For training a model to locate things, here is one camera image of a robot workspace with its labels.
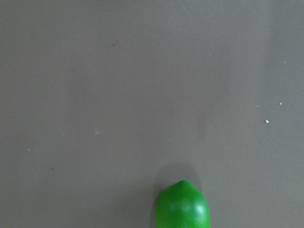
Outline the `green lime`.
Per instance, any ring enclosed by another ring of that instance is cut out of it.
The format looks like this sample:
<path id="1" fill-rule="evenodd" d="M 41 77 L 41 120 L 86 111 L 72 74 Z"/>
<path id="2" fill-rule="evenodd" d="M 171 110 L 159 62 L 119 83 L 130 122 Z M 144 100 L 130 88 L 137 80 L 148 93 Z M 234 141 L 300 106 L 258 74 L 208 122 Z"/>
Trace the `green lime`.
<path id="1" fill-rule="evenodd" d="M 210 228 L 209 204 L 190 182 L 179 181 L 159 196 L 155 223 L 157 228 Z"/>

